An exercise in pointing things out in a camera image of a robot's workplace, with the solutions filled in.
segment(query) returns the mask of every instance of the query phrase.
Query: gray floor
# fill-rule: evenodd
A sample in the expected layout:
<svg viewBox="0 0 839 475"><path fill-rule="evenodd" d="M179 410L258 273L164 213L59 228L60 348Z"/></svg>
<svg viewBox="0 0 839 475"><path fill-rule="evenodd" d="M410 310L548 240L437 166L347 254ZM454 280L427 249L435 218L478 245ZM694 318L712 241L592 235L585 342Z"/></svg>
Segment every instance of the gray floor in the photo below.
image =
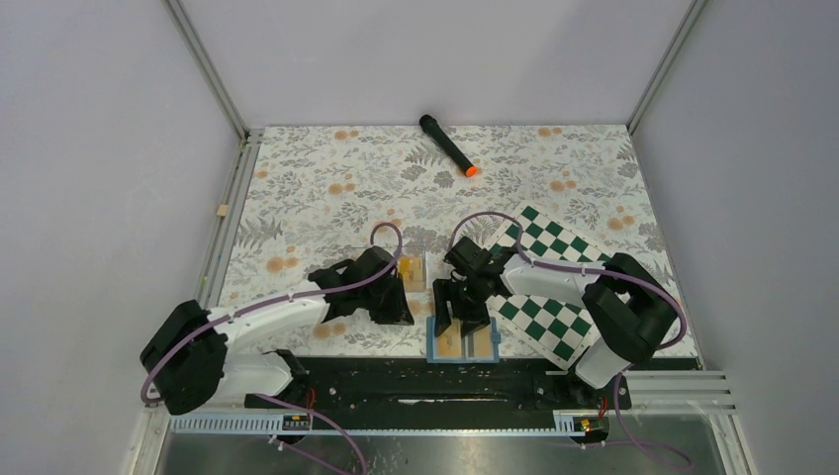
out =
<svg viewBox="0 0 839 475"><path fill-rule="evenodd" d="M686 451L697 466L693 473L724 473L710 427L701 417L645 417L640 423L627 419L637 436L666 441ZM612 422L610 439L625 439ZM378 436L358 437L357 441L371 474L675 473L653 463L633 446L582 451L552 445L568 439ZM297 446L337 467L360 473L343 437L310 436ZM332 473L288 450L278 452L266 444L266 437L252 435L171 434L161 457L158 475Z"/></svg>

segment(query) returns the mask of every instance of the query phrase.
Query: wall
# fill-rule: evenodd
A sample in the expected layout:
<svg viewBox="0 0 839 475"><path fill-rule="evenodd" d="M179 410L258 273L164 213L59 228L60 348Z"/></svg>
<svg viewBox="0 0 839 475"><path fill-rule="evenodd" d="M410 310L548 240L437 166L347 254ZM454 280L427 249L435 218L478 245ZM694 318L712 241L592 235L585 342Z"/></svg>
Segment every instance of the wall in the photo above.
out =
<svg viewBox="0 0 839 475"><path fill-rule="evenodd" d="M839 460L839 3L805 3L712 3L636 135L762 474Z"/></svg>
<svg viewBox="0 0 839 475"><path fill-rule="evenodd" d="M691 0L183 0L265 125L626 123Z"/></svg>
<svg viewBox="0 0 839 475"><path fill-rule="evenodd" d="M0 9L0 472L114 474L236 138L160 2Z"/></svg>

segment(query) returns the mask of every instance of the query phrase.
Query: floral pattern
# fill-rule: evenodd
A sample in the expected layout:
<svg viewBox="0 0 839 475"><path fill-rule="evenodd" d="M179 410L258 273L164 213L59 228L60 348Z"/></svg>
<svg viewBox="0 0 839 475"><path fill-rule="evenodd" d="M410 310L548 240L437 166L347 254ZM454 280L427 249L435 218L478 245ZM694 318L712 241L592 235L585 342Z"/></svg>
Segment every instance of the floral pattern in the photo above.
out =
<svg viewBox="0 0 839 475"><path fill-rule="evenodd" d="M664 241L624 126L447 127L472 157L467 178L419 127L274 127L265 130L225 277L220 305L284 292L317 268L354 256L377 223L425 249L427 289L408 294L416 324L378 326L365 312L274 335L251 350L301 355L420 356L433 311L430 282L447 277L449 236L478 211L510 213L522 201L612 250L631 253L675 294ZM478 243L502 224L481 217L463 227ZM373 237L385 248L396 237ZM500 326L501 356L538 356L520 333ZM686 340L662 352L696 356Z"/></svg>

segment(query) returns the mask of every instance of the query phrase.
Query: table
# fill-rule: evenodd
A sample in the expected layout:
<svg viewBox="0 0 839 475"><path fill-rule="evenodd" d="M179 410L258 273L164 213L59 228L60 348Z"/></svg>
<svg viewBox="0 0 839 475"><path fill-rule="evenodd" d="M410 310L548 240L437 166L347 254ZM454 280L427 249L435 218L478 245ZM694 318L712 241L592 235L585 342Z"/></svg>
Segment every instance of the table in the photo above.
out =
<svg viewBox="0 0 839 475"><path fill-rule="evenodd" d="M454 226L485 210L528 201L552 218L631 253L678 298L664 240L625 126L444 128L480 172L463 176L419 127L271 127L264 132L225 275L220 305L285 292L309 272L368 245L390 222L425 249L428 289L408 294L416 324L378 326L365 312L273 335L251 351L299 355L424 356L430 282L448 276L442 256ZM502 224L466 227L478 243ZM393 233L376 243L394 249ZM528 338L500 325L501 357L537 357ZM693 333L658 356L696 357Z"/></svg>

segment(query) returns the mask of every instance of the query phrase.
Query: checkerboard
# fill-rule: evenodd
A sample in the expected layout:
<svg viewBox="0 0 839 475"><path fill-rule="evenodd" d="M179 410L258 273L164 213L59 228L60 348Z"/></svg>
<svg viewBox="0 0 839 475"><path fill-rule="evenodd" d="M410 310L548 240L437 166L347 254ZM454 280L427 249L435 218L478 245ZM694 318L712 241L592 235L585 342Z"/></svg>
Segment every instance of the checkerboard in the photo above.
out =
<svg viewBox="0 0 839 475"><path fill-rule="evenodd" d="M594 262L609 259L603 247L579 232L551 220L535 205L522 203L513 216L521 223L521 245L546 259ZM515 245L518 228L504 224L488 240L492 252ZM600 336L585 309L536 296L494 297L488 307L501 314L500 322L519 335L529 336L533 347L562 369L568 369Z"/></svg>

